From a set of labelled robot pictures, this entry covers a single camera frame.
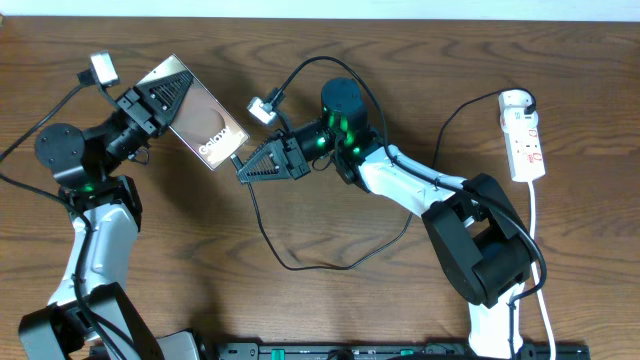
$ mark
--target brown tabletop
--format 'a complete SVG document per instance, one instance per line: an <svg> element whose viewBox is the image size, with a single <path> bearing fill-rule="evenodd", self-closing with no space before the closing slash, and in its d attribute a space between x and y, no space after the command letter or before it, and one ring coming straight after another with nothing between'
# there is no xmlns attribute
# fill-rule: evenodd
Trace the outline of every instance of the brown tabletop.
<svg viewBox="0 0 640 360"><path fill-rule="evenodd" d="M0 28L0 148L76 84L88 55L111 52L119 95L177 54L249 132L246 156L268 134L249 117L256 95L302 60L336 56L372 88L390 139L429 164L443 121L464 101L508 86L535 93L547 175L536 182L537 241L559 342L594 359L640 351L640 26L606 23L5 18ZM306 68L287 91L294 123L319 114L320 89L345 76ZM110 113L84 90L55 121L95 126ZM498 101L465 109L445 135L440 171L496 177L528 223L525 184L510 180ZM379 124L371 112L371 121ZM423 224L349 272L291 273L269 252L246 187L226 162L210 172L173 135L152 142L151 164L127 163L144 206L127 293L156 336L187 327L213 339L264 342L424 342L465 338L466 302L442 273ZM2 173L49 191L33 139ZM255 186L266 230L292 266L346 265L393 238L407 211L347 186L335 171ZM64 272L73 231L65 211L0 184L0 359L23 358L20 318L44 307ZM522 334L546 342L535 297Z"/></svg>

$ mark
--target white power strip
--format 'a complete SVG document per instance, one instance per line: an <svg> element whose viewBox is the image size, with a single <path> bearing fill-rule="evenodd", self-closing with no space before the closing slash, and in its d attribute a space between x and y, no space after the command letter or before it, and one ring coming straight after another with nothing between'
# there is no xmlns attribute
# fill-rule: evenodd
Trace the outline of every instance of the white power strip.
<svg viewBox="0 0 640 360"><path fill-rule="evenodd" d="M545 170L538 137L538 112L525 113L533 101L531 96L522 90L510 90L500 94L498 101L511 179L529 182L543 176Z"/></svg>

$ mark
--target white background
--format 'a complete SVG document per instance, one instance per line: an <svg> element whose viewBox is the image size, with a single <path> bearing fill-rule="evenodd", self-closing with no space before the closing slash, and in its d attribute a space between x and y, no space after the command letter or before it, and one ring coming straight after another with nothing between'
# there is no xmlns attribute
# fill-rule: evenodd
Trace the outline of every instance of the white background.
<svg viewBox="0 0 640 360"><path fill-rule="evenodd" d="M640 21L640 0L0 0L4 15Z"/></svg>

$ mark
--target green component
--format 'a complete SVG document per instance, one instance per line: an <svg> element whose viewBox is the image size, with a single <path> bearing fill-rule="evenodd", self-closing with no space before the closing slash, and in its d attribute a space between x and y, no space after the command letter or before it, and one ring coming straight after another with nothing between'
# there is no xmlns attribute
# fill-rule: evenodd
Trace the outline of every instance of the green component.
<svg viewBox="0 0 640 360"><path fill-rule="evenodd" d="M344 140L344 145L351 146L355 140L355 136L353 136L351 132L347 132L347 138Z"/></svg>
<svg viewBox="0 0 640 360"><path fill-rule="evenodd" d="M342 115L340 118L340 130L347 132L349 129L349 122L347 121L347 117Z"/></svg>
<svg viewBox="0 0 640 360"><path fill-rule="evenodd" d="M284 350L271 350L271 360L284 360Z"/></svg>

